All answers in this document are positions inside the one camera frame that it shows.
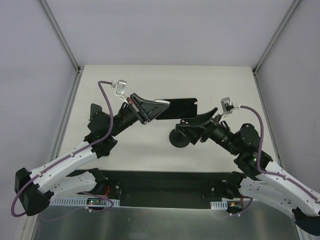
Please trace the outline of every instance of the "white table surface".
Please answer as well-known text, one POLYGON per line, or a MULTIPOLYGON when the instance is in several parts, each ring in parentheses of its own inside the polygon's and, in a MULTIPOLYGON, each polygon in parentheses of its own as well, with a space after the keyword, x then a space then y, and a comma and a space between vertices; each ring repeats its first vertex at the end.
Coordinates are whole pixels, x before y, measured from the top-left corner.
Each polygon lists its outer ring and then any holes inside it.
MULTIPOLYGON (((158 98, 195 97, 198 114, 218 107, 221 99, 230 97, 235 104, 256 109, 265 127, 263 150, 274 160, 271 142, 255 80, 250 67, 230 66, 173 66, 173 65, 86 65, 77 90, 60 153, 77 145, 90 133, 87 125, 91 103, 108 107, 99 90, 98 81, 127 81, 125 94, 138 94, 147 100, 158 98)), ((122 101, 114 95, 114 88, 104 85, 116 114, 122 101)), ((231 172, 240 171, 234 164, 235 156, 211 141, 175 148, 169 142, 169 133, 179 120, 154 120, 147 125, 139 121, 115 137, 118 144, 110 156, 101 157, 81 169, 170 172, 231 172)), ((251 123, 260 132, 256 116, 248 110, 235 111, 227 118, 235 133, 242 124, 251 123)))

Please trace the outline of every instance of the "wire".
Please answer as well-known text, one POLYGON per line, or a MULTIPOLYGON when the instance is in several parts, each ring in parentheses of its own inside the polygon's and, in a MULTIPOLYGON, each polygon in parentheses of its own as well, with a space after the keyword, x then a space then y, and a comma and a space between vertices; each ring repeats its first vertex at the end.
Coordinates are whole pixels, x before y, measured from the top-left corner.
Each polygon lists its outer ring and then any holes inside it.
POLYGON ((239 203, 241 203, 241 206, 244 205, 244 198, 245 198, 245 196, 242 195, 241 200, 240 200, 240 202, 239 202, 239 203))
POLYGON ((259 120, 259 123, 260 123, 260 141, 259 141, 259 145, 258 145, 258 153, 257 153, 257 158, 256 158, 256 168, 257 168, 257 170, 261 174, 273 175, 273 176, 277 176, 277 177, 280 177, 280 178, 288 180, 289 182, 293 183, 298 188, 300 188, 302 191, 304 191, 306 194, 308 194, 312 199, 317 201, 318 198, 316 196, 314 196, 305 187, 303 187, 301 184, 299 184, 298 182, 294 181, 293 179, 287 178, 286 175, 283 175, 283 174, 280 174, 280 173, 264 171, 264 170, 261 169, 260 160, 261 160, 262 143, 264 141, 264 123, 262 121, 262 118, 261 118, 260 114, 256 110, 254 110, 252 107, 241 105, 240 108, 247 109, 247 110, 250 110, 251 112, 253 112, 257 116, 257 118, 259 120))
POLYGON ((241 214, 245 213, 250 208, 250 206, 252 205, 253 201, 254 201, 254 199, 251 198, 249 203, 248 203, 248 205, 242 211, 240 211, 238 213, 232 213, 232 214, 230 213, 230 214, 228 214, 228 215, 226 215, 224 217, 217 217, 214 214, 212 214, 212 215, 214 216, 215 219, 218 219, 218 220, 224 220, 224 219, 227 219, 227 218, 232 217, 232 216, 239 216, 240 217, 241 214))
MULTIPOLYGON (((85 195, 89 195, 89 196, 95 197, 95 198, 106 200, 107 202, 109 202, 111 204, 110 206, 105 207, 102 210, 90 209, 89 212, 101 213, 101 212, 108 211, 109 209, 111 209, 114 206, 114 202, 111 201, 110 199, 104 197, 104 196, 94 195, 94 194, 91 194, 91 193, 85 192, 85 191, 83 191, 82 193, 85 194, 85 195)), ((55 222, 55 221, 58 221, 60 219, 64 219, 64 218, 68 217, 69 215, 73 214, 74 212, 76 212, 78 210, 81 210, 81 209, 87 209, 87 207, 83 207, 83 206, 77 207, 77 208, 73 209, 72 211, 66 213, 65 215, 62 215, 62 216, 59 216, 59 217, 56 217, 56 218, 53 218, 53 219, 46 219, 42 215, 40 215, 40 218, 45 222, 55 222)))
MULTIPOLYGON (((109 137, 109 135, 110 135, 111 132, 112 132, 113 126, 114 126, 114 115, 113 115, 113 112, 112 112, 111 104, 110 104, 110 102, 109 102, 109 100, 108 100, 108 97, 107 97, 107 95, 106 95, 106 92, 104 91, 104 89, 103 89, 103 87, 102 87, 102 84, 109 84, 109 85, 111 85, 112 82, 109 82, 109 81, 98 81, 98 86, 99 86, 99 88, 100 88, 100 90, 101 90, 101 92, 102 92, 102 95, 103 95, 104 100, 105 100, 105 102, 106 102, 106 104, 107 104, 107 106, 108 106, 109 114, 110 114, 110 126, 109 126, 109 129, 108 129, 108 132, 105 134, 104 137, 102 137, 102 138, 100 138, 100 139, 98 139, 98 140, 96 140, 96 141, 94 141, 94 142, 92 142, 92 143, 90 143, 90 144, 88 144, 88 145, 80 148, 79 150, 76 150, 75 152, 71 153, 70 155, 67 155, 67 156, 63 157, 63 158, 61 158, 60 160, 58 160, 57 162, 55 162, 55 163, 53 163, 52 165, 48 166, 47 168, 45 168, 44 170, 42 170, 42 171, 40 172, 41 175, 43 175, 44 173, 46 173, 47 171, 49 171, 49 170, 52 169, 53 167, 57 166, 57 165, 60 164, 61 162, 69 159, 70 157, 72 157, 72 156, 74 156, 74 155, 82 152, 83 150, 85 150, 85 149, 87 149, 87 148, 89 148, 89 147, 91 147, 91 146, 93 146, 93 145, 95 145, 95 144, 98 144, 98 143, 102 142, 102 141, 105 140, 107 137, 109 137)), ((34 180, 36 180, 36 179, 39 178, 39 177, 40 177, 40 175, 35 175, 35 176, 34 176, 33 178, 31 178, 31 179, 17 192, 17 194, 15 195, 15 197, 14 197, 14 199, 13 199, 13 201, 12 201, 12 205, 11 205, 11 215, 12 215, 13 217, 18 218, 18 217, 21 217, 21 216, 23 216, 23 215, 26 214, 26 212, 19 213, 19 214, 16 214, 16 213, 15 213, 16 203, 17 203, 17 201, 18 201, 19 196, 21 195, 21 193, 22 193, 34 180)))
POLYGON ((109 186, 106 186, 106 188, 105 188, 105 194, 103 195, 105 198, 108 196, 109 190, 110 190, 110 187, 109 187, 109 186))

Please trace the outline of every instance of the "smartphone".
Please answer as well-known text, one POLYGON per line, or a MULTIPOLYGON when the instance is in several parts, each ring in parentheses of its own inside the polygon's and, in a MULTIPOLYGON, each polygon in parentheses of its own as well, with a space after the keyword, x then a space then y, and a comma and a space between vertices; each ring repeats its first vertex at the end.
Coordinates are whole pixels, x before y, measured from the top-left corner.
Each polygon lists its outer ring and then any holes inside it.
POLYGON ((170 102, 169 108, 157 116, 157 120, 193 119, 198 114, 198 100, 196 98, 162 98, 155 101, 170 102))

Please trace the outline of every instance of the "white enclosure wall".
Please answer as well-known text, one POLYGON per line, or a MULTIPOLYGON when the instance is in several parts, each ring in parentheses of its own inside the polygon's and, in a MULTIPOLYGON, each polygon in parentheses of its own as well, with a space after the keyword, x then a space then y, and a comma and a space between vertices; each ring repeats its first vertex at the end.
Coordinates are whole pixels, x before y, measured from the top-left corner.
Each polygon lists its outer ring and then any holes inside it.
POLYGON ((257 78, 284 168, 320 192, 320 1, 304 0, 257 78))
POLYGON ((47 0, 86 64, 254 67, 293 0, 47 0))
POLYGON ((15 173, 48 160, 76 72, 36 0, 1 1, 0 46, 0 239, 12 240, 15 173))

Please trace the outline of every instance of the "metal bracket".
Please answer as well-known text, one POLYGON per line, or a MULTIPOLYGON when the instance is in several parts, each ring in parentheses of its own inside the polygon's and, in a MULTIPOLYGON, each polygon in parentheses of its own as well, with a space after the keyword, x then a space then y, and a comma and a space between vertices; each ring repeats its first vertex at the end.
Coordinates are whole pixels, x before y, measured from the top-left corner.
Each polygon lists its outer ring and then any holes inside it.
POLYGON ((228 202, 226 200, 223 201, 211 201, 210 206, 212 210, 227 210, 228 202))
POLYGON ((115 88, 114 95, 128 104, 127 98, 125 96, 126 85, 127 81, 119 80, 118 82, 113 81, 111 87, 115 88))
MULTIPOLYGON (((87 197, 87 196, 66 196, 63 198, 59 198, 53 201, 50 206, 68 206, 68 207, 96 207, 96 208, 105 208, 110 207, 110 202, 106 200, 100 200, 100 204, 93 204, 90 205, 87 203, 88 199, 96 199, 95 197, 87 197)), ((114 205, 113 207, 120 206, 120 200, 117 199, 110 199, 114 205)))
POLYGON ((230 97, 225 97, 221 99, 221 106, 222 106, 222 110, 223 113, 221 115, 221 118, 219 120, 219 122, 225 120, 227 117, 229 117, 232 113, 233 113, 233 109, 228 109, 228 106, 232 106, 233 103, 230 100, 230 97))

